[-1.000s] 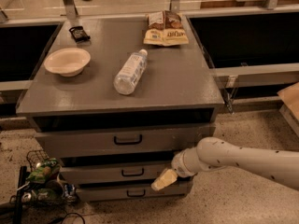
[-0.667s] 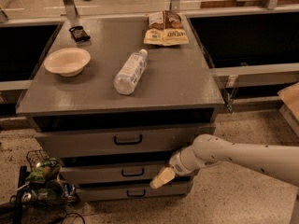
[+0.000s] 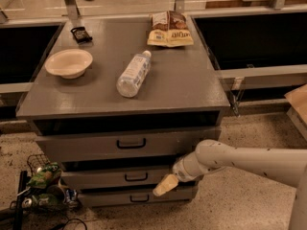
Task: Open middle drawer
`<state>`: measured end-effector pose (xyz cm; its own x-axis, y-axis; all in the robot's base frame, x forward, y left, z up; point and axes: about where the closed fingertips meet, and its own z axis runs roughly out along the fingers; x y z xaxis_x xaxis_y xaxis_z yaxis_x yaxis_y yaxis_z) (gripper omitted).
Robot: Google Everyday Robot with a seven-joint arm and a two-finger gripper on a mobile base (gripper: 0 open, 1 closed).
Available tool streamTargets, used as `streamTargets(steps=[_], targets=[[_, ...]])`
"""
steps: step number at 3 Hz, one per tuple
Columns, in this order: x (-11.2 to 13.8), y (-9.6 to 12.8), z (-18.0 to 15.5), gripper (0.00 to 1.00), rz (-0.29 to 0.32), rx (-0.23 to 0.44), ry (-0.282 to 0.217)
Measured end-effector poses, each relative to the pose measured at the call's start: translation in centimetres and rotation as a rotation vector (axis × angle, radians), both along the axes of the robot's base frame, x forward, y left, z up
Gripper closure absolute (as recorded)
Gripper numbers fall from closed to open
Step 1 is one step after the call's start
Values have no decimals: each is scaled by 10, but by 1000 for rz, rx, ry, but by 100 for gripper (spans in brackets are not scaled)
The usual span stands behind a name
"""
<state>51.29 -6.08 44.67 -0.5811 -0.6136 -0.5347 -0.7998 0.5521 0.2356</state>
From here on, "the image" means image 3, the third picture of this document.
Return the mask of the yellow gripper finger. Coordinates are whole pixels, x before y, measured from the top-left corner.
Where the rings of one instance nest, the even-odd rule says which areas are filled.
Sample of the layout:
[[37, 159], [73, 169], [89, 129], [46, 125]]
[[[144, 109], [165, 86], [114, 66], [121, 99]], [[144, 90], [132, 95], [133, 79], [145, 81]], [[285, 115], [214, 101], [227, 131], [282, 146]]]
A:
[[178, 185], [177, 177], [174, 174], [167, 174], [153, 189], [153, 194], [155, 196], [163, 196], [164, 194], [173, 190], [177, 185]]

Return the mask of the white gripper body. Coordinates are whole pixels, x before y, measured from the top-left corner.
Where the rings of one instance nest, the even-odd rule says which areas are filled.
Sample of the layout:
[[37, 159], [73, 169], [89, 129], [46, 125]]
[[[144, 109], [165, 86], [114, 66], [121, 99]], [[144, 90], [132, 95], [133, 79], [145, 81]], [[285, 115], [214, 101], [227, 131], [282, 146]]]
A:
[[172, 168], [173, 174], [180, 182], [196, 180], [200, 176], [219, 172], [223, 167], [213, 168], [203, 165], [195, 152], [180, 157]]

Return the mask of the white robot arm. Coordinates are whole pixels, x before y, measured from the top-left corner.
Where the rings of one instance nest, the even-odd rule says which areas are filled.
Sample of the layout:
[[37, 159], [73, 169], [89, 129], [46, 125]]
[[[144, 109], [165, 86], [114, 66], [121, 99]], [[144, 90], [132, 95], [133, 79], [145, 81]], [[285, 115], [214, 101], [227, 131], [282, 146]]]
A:
[[203, 140], [194, 151], [176, 161], [172, 171], [153, 189], [153, 194], [163, 196], [179, 182], [189, 182], [226, 167], [254, 173], [296, 188], [289, 230], [307, 229], [306, 149], [238, 148], [216, 140]]

